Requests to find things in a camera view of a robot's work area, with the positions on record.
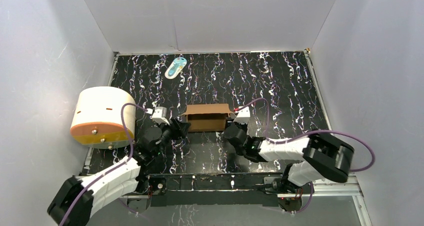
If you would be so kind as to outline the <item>brown cardboard box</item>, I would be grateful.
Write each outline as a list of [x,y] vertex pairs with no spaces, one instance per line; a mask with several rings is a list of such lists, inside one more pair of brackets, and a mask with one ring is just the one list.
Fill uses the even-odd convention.
[[189,132],[222,132],[233,112],[227,103],[190,104],[182,114],[190,123]]

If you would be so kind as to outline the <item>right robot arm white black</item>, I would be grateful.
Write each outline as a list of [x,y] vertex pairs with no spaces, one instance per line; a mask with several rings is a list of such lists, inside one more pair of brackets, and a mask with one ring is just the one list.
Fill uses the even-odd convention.
[[345,183],[351,170],[354,148],[328,130],[315,130],[289,139],[249,136],[247,127],[234,122],[223,137],[236,154],[254,163],[292,160],[281,178],[268,176],[255,189],[265,194],[295,193],[321,179]]

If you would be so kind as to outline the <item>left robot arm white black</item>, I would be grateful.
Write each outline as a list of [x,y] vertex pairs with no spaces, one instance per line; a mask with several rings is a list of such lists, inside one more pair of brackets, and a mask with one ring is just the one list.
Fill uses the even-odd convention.
[[191,123],[172,118],[148,128],[133,149],[116,164],[91,176],[68,178],[48,206],[47,214],[59,226],[85,226],[101,208],[128,193],[151,189],[147,172],[172,141],[184,139]]

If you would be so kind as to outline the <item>white orange round container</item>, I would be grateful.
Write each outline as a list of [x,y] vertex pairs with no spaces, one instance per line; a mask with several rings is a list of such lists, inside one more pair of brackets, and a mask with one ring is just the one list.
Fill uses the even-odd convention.
[[112,86],[84,89],[78,97],[70,126],[71,136],[80,144],[96,149],[117,149],[128,146],[122,124],[124,104],[135,103],[126,91]]

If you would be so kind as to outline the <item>blue white blister package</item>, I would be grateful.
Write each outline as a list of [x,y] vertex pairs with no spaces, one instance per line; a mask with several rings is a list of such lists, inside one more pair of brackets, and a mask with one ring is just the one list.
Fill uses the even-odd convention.
[[167,79],[174,79],[187,65],[187,60],[184,57],[175,58],[165,72]]

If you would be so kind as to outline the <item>aluminium front rail frame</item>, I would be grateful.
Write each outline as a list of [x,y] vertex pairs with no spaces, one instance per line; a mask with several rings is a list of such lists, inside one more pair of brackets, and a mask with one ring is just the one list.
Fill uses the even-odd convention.
[[146,192],[127,193],[116,200],[123,205],[143,201],[147,207],[173,205],[262,205],[276,207],[285,213],[304,212],[313,197],[352,197],[362,226],[371,225],[363,194],[355,176],[345,183],[320,179],[307,183],[295,193],[267,194],[255,189],[264,178],[281,178],[279,173],[233,174],[152,174]]

